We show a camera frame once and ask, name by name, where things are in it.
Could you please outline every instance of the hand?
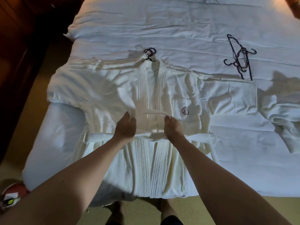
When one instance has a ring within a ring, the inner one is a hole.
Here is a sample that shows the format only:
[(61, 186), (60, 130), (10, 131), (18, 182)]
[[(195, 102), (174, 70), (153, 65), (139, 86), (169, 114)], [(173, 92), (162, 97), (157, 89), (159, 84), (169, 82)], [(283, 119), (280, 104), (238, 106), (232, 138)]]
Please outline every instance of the hand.
[(136, 130), (137, 120), (134, 117), (130, 119), (129, 113), (126, 112), (118, 121), (113, 138), (122, 141), (125, 145), (133, 139)]
[(167, 136), (168, 140), (174, 144), (176, 139), (185, 138), (183, 134), (181, 124), (179, 121), (173, 117), (169, 118), (168, 116), (165, 117), (165, 127), (164, 127), (165, 135)]

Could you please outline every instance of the person's right arm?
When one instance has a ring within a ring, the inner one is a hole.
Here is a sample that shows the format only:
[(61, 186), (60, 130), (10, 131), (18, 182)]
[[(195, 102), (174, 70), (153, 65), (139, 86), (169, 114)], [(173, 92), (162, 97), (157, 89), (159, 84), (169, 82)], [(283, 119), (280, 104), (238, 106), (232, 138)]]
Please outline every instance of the person's right arm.
[(217, 225), (290, 224), (255, 190), (189, 143), (178, 120), (166, 116), (164, 131)]

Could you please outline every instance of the black shorts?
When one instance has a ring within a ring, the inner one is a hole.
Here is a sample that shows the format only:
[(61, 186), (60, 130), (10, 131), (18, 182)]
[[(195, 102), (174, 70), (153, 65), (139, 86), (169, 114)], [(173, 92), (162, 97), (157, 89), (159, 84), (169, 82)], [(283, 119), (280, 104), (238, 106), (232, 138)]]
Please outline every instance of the black shorts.
[[(106, 225), (120, 225), (120, 224), (115, 221), (111, 221)], [(176, 216), (170, 215), (167, 218), (165, 218), (160, 225), (183, 225), (183, 224)]]

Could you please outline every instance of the person's left hand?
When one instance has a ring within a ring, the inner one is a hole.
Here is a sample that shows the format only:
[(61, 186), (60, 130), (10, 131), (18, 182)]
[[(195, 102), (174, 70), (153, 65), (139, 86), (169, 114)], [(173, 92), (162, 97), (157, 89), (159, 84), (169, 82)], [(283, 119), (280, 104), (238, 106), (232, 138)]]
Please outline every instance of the person's left hand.
[(114, 138), (122, 141), (123, 144), (129, 143), (137, 130), (137, 120), (133, 117), (130, 119), (128, 112), (118, 121), (115, 128)]

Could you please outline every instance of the bed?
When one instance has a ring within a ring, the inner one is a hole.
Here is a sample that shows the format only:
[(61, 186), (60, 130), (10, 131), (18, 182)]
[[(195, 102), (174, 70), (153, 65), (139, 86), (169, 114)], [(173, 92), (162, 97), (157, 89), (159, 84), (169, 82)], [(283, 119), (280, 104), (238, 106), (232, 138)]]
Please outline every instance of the bed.
[[(278, 8), (270, 1), (85, 0), (67, 34), (74, 40), (69, 61), (137, 58), (145, 48), (155, 47), (156, 57), (170, 64), (239, 78), (235, 67), (223, 63), (232, 59), (226, 37), (231, 34), (257, 51), (249, 60), (259, 105), (262, 97), (290, 82), (300, 85), (300, 21), (286, 11), (284, 2)], [(84, 128), (80, 109), (50, 104), (23, 170), (29, 190), (69, 165)], [(263, 196), (300, 197), (300, 154), (289, 152), (282, 130), (258, 111), (213, 116), (210, 130), (225, 169)], [(109, 183), (102, 185), (110, 192), (98, 191), (92, 206), (135, 198)]]

